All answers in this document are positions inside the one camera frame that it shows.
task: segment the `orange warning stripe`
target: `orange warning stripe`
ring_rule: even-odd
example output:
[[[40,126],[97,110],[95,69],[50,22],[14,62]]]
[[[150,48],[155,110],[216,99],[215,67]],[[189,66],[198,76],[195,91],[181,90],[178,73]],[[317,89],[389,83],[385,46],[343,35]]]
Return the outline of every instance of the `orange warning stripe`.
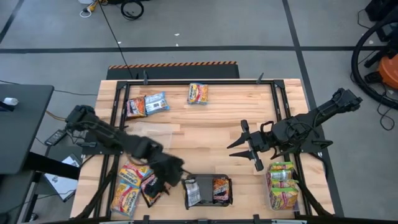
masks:
[[[152,63],[152,64],[140,64],[140,65],[111,65],[110,69],[121,69],[121,68],[152,68],[152,67],[174,67],[174,66],[193,66],[193,65],[236,65],[237,62],[181,62],[181,63]]]

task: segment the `black and orange tape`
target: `black and orange tape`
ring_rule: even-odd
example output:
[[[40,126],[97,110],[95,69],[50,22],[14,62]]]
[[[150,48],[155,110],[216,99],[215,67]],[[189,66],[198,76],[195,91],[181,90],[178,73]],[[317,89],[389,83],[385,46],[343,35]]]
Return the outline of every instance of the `black and orange tape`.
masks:
[[[186,63],[153,63],[142,65],[128,65],[129,68],[153,68],[153,67],[173,67],[173,66],[192,66],[192,65],[236,65],[236,62],[186,62]],[[109,69],[127,68],[127,65],[111,65]]]

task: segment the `concrete floor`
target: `concrete floor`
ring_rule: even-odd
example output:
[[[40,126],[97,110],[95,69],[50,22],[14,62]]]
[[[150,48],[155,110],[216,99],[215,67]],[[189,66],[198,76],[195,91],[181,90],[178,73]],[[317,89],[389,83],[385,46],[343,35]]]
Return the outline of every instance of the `concrete floor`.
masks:
[[[395,186],[398,168],[395,150],[398,128],[385,131],[379,124],[377,102],[349,79],[350,51],[304,51],[297,59],[297,44],[286,17],[288,3],[301,46],[354,46],[366,32],[356,23],[357,12],[369,0],[152,0],[143,2],[138,21],[126,21],[116,6],[104,7],[122,47],[178,46],[288,46],[290,50],[219,50],[126,52],[129,64],[234,60],[241,78],[309,78],[317,105],[339,88],[349,88],[363,98],[355,113],[336,116],[323,125],[331,164],[346,217],[398,220]],[[99,8],[90,18],[78,14],[83,5],[70,0],[2,0],[0,30],[16,5],[21,5],[5,36],[0,34],[0,80],[51,84],[58,90],[96,93],[110,65],[123,64],[119,53],[51,53],[51,49],[117,47]],[[361,22],[367,26],[365,13]],[[367,45],[381,45],[371,37]],[[4,49],[40,49],[34,54],[6,54]],[[311,90],[306,86],[307,94]],[[77,104],[94,105],[94,96],[54,93],[49,111],[66,116]],[[389,113],[398,119],[397,111]],[[49,137],[63,123],[46,116],[37,137]],[[32,150],[45,148],[35,142]],[[69,217],[72,200],[46,198],[37,203],[38,222]]]

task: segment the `black metal frame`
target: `black metal frame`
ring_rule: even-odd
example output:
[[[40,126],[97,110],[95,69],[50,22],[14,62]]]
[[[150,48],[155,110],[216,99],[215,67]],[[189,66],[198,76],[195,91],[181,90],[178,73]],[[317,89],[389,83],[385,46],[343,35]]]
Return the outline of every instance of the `black metal frame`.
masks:
[[[203,84],[209,84],[209,85],[253,85],[253,84],[270,85],[271,92],[272,92],[272,99],[274,100],[277,121],[282,120],[282,115],[280,112],[280,106],[279,106],[279,101],[278,101],[278,96],[277,96],[277,88],[280,89],[286,117],[290,117],[291,116],[290,106],[289,106],[289,102],[287,100],[287,94],[286,94],[286,90],[285,90],[284,81],[283,80],[261,80],[260,83],[256,83],[256,81],[257,80],[164,80],[164,81],[148,80],[147,84],[148,85],[189,85],[190,83],[197,82],[197,83],[203,83]],[[126,103],[129,99],[130,88],[134,85],[144,85],[144,83],[137,82],[137,81],[118,81],[117,85],[116,85],[116,92],[115,92],[115,96],[114,96],[110,125],[112,125],[112,126],[115,125],[121,90],[123,88],[125,88],[124,98],[123,98],[123,107],[122,107],[120,124],[119,124],[120,130],[125,128],[124,124],[126,122],[126,116],[125,116]],[[304,176],[303,176],[300,155],[295,154],[294,158],[295,158],[295,162],[297,165],[297,174],[298,174],[300,180],[302,182],[304,182]],[[289,155],[285,155],[284,160],[290,161]],[[114,165],[117,166],[119,163],[119,155],[114,156],[114,161],[116,161],[114,163]],[[109,156],[104,155],[104,162],[103,162],[100,181],[99,181],[100,183],[102,183],[104,177],[106,176],[107,169],[108,169],[108,162],[109,162]],[[117,175],[115,174],[112,179],[110,188],[109,188],[107,211],[106,211],[106,218],[109,218],[109,219],[111,218],[111,210],[109,208],[110,208],[110,205],[112,202],[112,198],[114,196],[116,177],[117,177]],[[306,215],[312,215],[311,206],[308,203],[308,200],[305,198],[304,195],[303,195],[303,202],[304,202]],[[102,200],[99,200],[97,206],[95,207],[95,212],[94,212],[95,218],[99,217],[100,210],[101,210],[101,203],[102,203]],[[294,212],[294,215],[295,215],[295,217],[298,217],[298,216],[300,216],[300,212]],[[149,220],[149,216],[144,216],[143,220],[135,220],[134,221],[134,223],[150,223],[150,222],[151,221]],[[187,223],[187,222],[199,222],[199,220],[156,220],[155,222],[156,223]],[[217,222],[217,223],[271,223],[271,219],[259,219],[258,215],[253,214],[253,219],[248,219],[248,220],[211,220],[211,222]]]

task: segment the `wooden tabletop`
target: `wooden tabletop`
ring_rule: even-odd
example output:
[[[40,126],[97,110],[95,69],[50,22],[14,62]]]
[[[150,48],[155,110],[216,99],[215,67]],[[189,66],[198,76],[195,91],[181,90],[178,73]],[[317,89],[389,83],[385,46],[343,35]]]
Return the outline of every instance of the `wooden tabletop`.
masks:
[[[284,81],[292,116],[308,112],[300,80]],[[102,81],[99,88],[95,111],[106,122],[110,121],[116,83],[114,80]],[[185,161],[183,168],[194,174],[228,175],[233,181],[234,201],[233,205],[228,207],[192,207],[186,210],[183,189],[178,184],[171,189],[170,195],[164,195],[151,208],[147,208],[140,195],[134,213],[135,220],[142,220],[144,215],[150,215],[151,220],[252,219],[254,214],[259,214],[260,218],[294,217],[292,212],[275,212],[269,208],[266,202],[264,171],[257,172],[253,162],[248,159],[228,156],[247,150],[248,146],[243,144],[234,149],[226,148],[240,137],[242,119],[248,121],[253,132],[258,130],[261,123],[276,121],[270,85],[210,85],[208,105],[188,105],[188,85],[133,86],[130,98],[153,95],[161,91],[166,92],[170,110],[126,121],[126,125],[129,126],[126,129],[127,133],[134,132],[136,122],[156,123],[171,129],[172,140],[166,152],[182,158]],[[278,94],[282,105],[282,97],[279,92]],[[124,90],[119,100],[116,124],[119,124],[123,96]],[[271,150],[259,154],[264,167],[271,163],[269,158],[273,153]],[[333,213],[323,164],[307,154],[302,154],[301,158],[307,187],[323,207]],[[126,160],[126,156],[123,155],[119,161],[119,168]],[[71,217],[78,215],[96,192],[102,161],[103,156],[95,156],[82,168]],[[272,162],[277,161],[282,161],[282,158],[274,159]],[[103,195],[101,215],[106,212],[108,190],[109,188]],[[299,204],[301,213],[305,214],[302,198],[299,198]],[[126,220],[128,217],[113,213],[112,219]]]

